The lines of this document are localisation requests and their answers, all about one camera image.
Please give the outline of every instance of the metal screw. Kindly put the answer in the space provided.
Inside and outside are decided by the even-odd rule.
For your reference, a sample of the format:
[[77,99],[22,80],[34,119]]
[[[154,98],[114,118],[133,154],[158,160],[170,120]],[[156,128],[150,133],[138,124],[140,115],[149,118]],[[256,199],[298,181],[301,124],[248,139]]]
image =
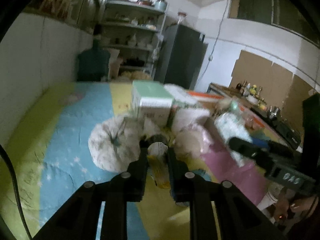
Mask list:
[[86,181],[84,184],[83,184],[83,186],[85,187],[85,188],[90,188],[90,187],[92,187],[94,185],[94,182],[93,181]]
[[225,180],[224,182],[222,182],[222,186],[225,188],[230,188],[232,187],[232,183],[228,180]]
[[184,174],[184,176],[188,179],[192,179],[195,177],[195,174],[193,172],[186,172],[186,174]]
[[121,177],[124,179],[127,179],[127,178],[131,177],[131,174],[130,174],[130,172],[125,171],[125,172],[121,173]]

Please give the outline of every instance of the plastic container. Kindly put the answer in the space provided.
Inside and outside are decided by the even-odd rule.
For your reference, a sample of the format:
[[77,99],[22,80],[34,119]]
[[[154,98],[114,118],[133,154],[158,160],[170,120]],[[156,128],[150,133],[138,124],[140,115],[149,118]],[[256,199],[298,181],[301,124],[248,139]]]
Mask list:
[[259,100],[252,95],[248,95],[247,100],[254,105],[258,105],[259,103]]
[[186,23],[187,14],[184,12],[178,12],[178,24],[185,24]]
[[155,9],[160,11],[165,11],[168,6],[168,3],[166,0],[158,0],[155,2]]
[[271,183],[268,187],[268,192],[263,197],[261,202],[257,205],[257,208],[260,210],[263,210],[263,209],[273,205],[274,203],[277,203],[278,196],[279,196],[282,188],[283,188],[283,186],[281,186],[275,182]]

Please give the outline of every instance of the white fabric bundle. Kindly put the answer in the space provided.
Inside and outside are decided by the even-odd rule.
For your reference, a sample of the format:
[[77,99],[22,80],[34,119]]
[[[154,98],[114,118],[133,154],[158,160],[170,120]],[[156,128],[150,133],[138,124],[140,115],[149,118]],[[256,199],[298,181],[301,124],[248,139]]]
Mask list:
[[110,172],[126,171],[139,159],[142,135],[143,123],[127,115],[97,124],[88,142],[94,164]]

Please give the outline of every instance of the hand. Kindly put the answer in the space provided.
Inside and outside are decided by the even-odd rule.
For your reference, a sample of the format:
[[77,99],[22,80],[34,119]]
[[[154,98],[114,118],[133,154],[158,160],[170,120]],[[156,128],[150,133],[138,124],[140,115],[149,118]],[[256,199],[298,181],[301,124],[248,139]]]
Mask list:
[[276,222],[279,222],[280,219],[288,217],[288,209],[289,209],[289,201],[283,196],[279,198],[278,202],[276,203],[276,209],[273,213],[273,217],[275,218]]
[[312,207],[312,210],[310,210],[308,217],[312,215],[312,213],[314,212],[314,210],[316,209],[316,206],[318,205],[318,197],[317,196],[312,196],[312,197],[308,197],[308,198],[301,198],[301,199],[297,199],[295,200],[291,205],[290,205],[290,209],[292,212],[297,213],[297,212],[302,212],[305,210],[309,210],[311,208],[311,205],[315,199],[315,197],[317,198],[315,204]]

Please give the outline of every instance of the blue and yellow bedsheet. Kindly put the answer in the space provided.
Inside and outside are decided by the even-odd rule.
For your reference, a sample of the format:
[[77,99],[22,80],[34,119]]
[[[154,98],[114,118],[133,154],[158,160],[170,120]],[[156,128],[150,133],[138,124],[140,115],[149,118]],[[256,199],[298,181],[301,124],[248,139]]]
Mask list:
[[[64,106],[63,99],[73,92],[84,98]],[[32,236],[85,181],[100,183],[115,176],[93,164],[88,138],[97,123],[128,110],[130,102],[131,84],[72,83],[51,88],[26,113],[6,150],[17,173]],[[216,181],[203,161],[188,165],[205,169]],[[18,240],[27,239],[3,162],[0,214]],[[170,191],[156,187],[147,176],[143,200],[128,203],[127,231],[129,240],[189,239],[189,210],[177,206]]]

